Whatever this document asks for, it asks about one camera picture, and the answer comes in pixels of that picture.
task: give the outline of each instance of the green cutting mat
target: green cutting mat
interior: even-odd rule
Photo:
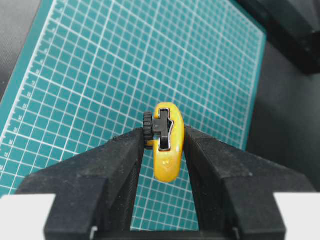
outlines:
[[[245,149],[265,39],[227,0],[43,0],[0,106],[0,196],[141,127],[164,101],[186,125]],[[160,183],[151,153],[131,228],[197,230],[185,160]]]

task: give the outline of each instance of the black object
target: black object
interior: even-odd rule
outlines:
[[[143,114],[143,135],[144,146],[146,149],[152,149],[152,146],[147,146],[147,141],[154,138],[154,134],[160,135],[160,150],[170,149],[170,133],[173,121],[170,119],[169,109],[160,109],[159,118],[152,119],[152,113],[147,111]]]
[[[289,0],[237,0],[303,73],[320,73],[319,33]]]
[[[184,153],[200,232],[130,233],[144,151],[142,128],[26,177],[16,194],[55,193],[47,240],[283,240],[274,192],[314,192],[293,170],[185,128]]]
[[[153,147],[148,146],[147,142],[154,139],[154,133],[152,131],[152,112],[146,111],[143,113],[143,137],[144,137],[144,147],[151,150]]]
[[[233,237],[210,231],[131,231],[103,232],[95,240],[233,240]]]
[[[138,128],[24,179],[16,194],[56,194],[46,240],[88,240],[93,226],[130,230],[143,142]]]

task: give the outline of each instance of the dark background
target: dark background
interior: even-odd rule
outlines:
[[[290,2],[314,29],[320,30],[320,0]],[[0,0],[0,100],[39,3]],[[302,74],[269,43],[247,151],[304,173],[320,190],[320,74]]]

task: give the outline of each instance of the black surface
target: black surface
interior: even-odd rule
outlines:
[[[315,191],[304,175],[190,127],[184,154],[202,231],[237,229],[243,240],[283,240],[274,193]]]
[[[16,194],[56,194],[47,240],[87,240],[99,231],[129,231],[144,153],[142,128],[27,176]]]
[[[320,190],[320,74],[266,45],[247,151],[305,174]]]
[[[98,233],[95,240],[233,240],[217,232],[203,231],[132,231]]]
[[[305,11],[289,0],[237,0],[266,30],[267,38],[306,74],[320,72],[320,53],[314,28]]]
[[[40,2],[41,0],[0,0],[0,101]]]

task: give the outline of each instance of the cutting mat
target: cutting mat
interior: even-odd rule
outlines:
[[[265,40],[228,0],[43,0],[0,105],[0,196],[164,101],[245,149]],[[131,228],[197,230],[185,160],[172,183],[152,167],[148,151]]]

